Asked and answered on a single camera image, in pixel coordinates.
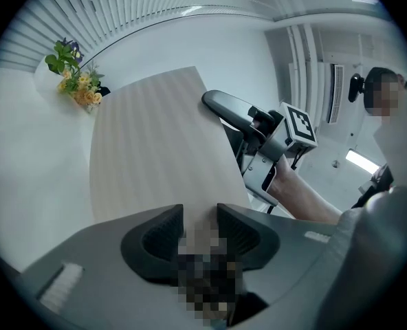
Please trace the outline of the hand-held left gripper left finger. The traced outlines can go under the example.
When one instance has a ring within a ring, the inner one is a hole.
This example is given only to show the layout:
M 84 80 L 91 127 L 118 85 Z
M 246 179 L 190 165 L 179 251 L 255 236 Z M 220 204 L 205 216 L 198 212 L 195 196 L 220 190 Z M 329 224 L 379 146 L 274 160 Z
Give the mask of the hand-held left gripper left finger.
M 150 283 L 176 283 L 173 259 L 184 235 L 184 207 L 163 207 L 161 212 L 131 228 L 122 238 L 124 262 Z

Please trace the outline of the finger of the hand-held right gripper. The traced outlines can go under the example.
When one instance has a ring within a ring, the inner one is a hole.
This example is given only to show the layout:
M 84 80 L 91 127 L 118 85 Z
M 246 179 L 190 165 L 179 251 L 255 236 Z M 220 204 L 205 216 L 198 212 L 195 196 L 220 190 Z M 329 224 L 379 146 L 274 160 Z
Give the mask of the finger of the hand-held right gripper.
M 248 138 L 259 138 L 253 122 L 256 107 L 228 93 L 210 90 L 201 98 L 201 101 L 211 112 L 239 130 Z

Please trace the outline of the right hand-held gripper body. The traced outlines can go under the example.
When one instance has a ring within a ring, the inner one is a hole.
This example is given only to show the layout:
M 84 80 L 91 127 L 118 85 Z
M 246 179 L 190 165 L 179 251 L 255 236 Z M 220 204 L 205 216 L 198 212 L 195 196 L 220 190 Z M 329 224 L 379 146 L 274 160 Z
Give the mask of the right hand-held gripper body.
M 268 193 L 282 156 L 298 161 L 318 146 L 309 114 L 285 102 L 269 112 L 251 107 L 252 134 L 243 141 L 241 174 L 245 187 L 258 199 L 275 207 Z

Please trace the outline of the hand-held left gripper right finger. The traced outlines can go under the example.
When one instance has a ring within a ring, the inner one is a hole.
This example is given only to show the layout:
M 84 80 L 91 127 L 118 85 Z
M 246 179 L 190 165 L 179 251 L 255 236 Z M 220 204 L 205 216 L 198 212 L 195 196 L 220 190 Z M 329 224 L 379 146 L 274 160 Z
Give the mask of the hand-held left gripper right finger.
M 264 268 L 279 250 L 280 239 L 273 229 L 228 205 L 217 204 L 217 225 L 228 253 L 240 260 L 243 271 Z

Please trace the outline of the beige file box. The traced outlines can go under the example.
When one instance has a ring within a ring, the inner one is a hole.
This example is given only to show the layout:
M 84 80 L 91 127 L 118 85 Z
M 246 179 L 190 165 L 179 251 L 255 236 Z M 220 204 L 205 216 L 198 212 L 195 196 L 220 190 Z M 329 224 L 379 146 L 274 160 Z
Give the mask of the beige file box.
M 250 206 L 220 119 L 195 67 L 143 78 L 101 102 L 89 163 L 96 222 L 181 204 L 192 224 L 217 204 Z

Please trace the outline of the person's right forearm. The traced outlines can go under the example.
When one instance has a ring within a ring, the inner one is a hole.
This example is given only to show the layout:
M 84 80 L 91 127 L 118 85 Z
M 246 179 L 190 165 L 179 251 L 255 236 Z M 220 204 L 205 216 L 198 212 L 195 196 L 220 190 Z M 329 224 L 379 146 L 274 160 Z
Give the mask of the person's right forearm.
M 290 167 L 284 155 L 276 165 L 276 175 L 268 193 L 295 219 L 335 225 L 342 214 Z

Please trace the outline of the ceiling air vent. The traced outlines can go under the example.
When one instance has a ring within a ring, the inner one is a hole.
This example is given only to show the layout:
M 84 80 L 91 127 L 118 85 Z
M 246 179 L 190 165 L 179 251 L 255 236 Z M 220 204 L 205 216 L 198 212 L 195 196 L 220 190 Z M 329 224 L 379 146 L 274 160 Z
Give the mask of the ceiling air vent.
M 331 95 L 327 122 L 335 124 L 338 121 L 344 86 L 344 66 L 331 64 Z

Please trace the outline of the yellow flower bouquet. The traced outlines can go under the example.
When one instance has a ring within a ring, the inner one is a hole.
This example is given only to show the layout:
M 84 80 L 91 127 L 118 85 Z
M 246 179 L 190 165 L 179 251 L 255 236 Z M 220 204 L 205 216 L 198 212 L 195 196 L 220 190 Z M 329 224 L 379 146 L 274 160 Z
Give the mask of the yellow flower bouquet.
M 103 75 L 98 72 L 97 64 L 89 64 L 87 71 L 66 67 L 62 76 L 63 79 L 57 86 L 60 94 L 68 95 L 77 105 L 85 109 L 100 105 L 103 97 L 100 81 Z

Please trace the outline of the white window blinds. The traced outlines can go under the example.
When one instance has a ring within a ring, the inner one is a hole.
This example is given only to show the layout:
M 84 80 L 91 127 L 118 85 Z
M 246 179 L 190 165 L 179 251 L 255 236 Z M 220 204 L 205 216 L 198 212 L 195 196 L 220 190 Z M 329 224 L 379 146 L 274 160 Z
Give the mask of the white window blinds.
M 90 61 L 159 21 L 198 14 L 273 19 L 273 0 L 27 0 L 0 38 L 0 67 L 34 72 L 57 41 L 75 41 Z

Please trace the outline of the purple flower potted plant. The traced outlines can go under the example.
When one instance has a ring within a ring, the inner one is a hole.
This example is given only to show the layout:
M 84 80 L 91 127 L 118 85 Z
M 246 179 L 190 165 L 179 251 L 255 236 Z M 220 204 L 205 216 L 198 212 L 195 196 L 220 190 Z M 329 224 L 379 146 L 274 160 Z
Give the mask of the purple flower potted plant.
M 78 42 L 64 38 L 55 42 L 54 53 L 47 55 L 44 61 L 51 72 L 62 75 L 65 70 L 78 72 L 83 58 Z

